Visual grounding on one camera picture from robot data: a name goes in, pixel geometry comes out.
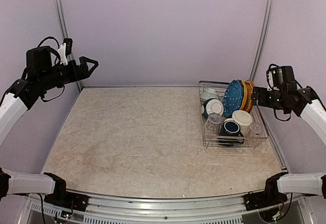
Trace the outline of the yellow polka dot plate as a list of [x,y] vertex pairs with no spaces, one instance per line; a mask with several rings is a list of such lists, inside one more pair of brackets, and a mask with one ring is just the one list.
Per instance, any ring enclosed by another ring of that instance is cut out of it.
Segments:
[[250,101],[251,101],[251,84],[252,81],[251,80],[247,80],[247,81],[240,81],[242,84],[242,88],[243,88],[243,99],[242,99],[242,104],[240,106],[240,110],[244,110],[246,112],[250,111]]

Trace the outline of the blue polka dot plate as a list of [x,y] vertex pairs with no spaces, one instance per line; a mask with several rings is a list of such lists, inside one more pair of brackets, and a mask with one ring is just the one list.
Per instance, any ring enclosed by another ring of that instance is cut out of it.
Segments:
[[240,80],[229,83],[223,97],[224,116],[232,117],[234,111],[239,110],[243,101],[243,85]]

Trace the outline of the small clear glass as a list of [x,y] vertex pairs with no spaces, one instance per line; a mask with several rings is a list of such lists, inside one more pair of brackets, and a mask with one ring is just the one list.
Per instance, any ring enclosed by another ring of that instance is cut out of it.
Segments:
[[248,131],[249,137],[263,137],[263,128],[259,123],[252,123]]

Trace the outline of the large clear glass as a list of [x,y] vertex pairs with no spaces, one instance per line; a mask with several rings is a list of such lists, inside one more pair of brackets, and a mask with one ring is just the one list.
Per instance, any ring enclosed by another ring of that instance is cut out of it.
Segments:
[[208,135],[219,135],[223,121],[224,118],[220,114],[209,114],[205,123],[205,133]]

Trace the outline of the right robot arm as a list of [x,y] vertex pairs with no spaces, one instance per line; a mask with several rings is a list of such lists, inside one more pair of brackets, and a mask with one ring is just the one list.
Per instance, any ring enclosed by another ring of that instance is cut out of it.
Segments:
[[[254,87],[252,104],[271,108],[285,115],[294,113],[325,142],[325,106],[311,86],[302,87],[291,66],[270,64],[267,87]],[[325,196],[325,172],[309,174],[279,173],[269,177],[261,193],[261,202],[270,206],[288,193]]]

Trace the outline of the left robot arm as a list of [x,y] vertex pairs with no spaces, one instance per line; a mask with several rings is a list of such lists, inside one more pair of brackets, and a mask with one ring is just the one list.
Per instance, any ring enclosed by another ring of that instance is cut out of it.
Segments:
[[[89,78],[99,66],[99,62],[80,57],[79,63],[68,60],[72,53],[73,40],[65,38],[56,48],[44,45],[51,40],[46,37],[37,47],[26,52],[26,67],[20,79],[4,92],[1,99],[1,142],[7,138],[14,125],[30,110],[38,100],[46,102],[48,91],[65,89],[70,83]],[[41,194],[49,202],[66,206],[71,202],[71,194],[66,190],[66,181],[51,174],[19,173],[1,169],[1,198],[17,194]]]

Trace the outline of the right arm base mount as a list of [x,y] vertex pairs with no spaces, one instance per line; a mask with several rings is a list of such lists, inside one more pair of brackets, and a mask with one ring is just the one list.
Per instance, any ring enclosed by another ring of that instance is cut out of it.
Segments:
[[246,210],[251,211],[286,202],[288,200],[287,195],[280,193],[277,185],[277,181],[285,174],[282,172],[269,177],[265,182],[263,191],[251,191],[245,194],[243,199]]

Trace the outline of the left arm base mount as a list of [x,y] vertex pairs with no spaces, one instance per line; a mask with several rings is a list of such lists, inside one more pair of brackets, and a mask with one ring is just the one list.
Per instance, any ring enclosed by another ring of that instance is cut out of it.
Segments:
[[67,183],[64,179],[52,173],[44,173],[51,177],[55,182],[53,193],[47,194],[44,198],[46,203],[55,206],[85,212],[89,202],[89,196],[80,193],[67,191]]

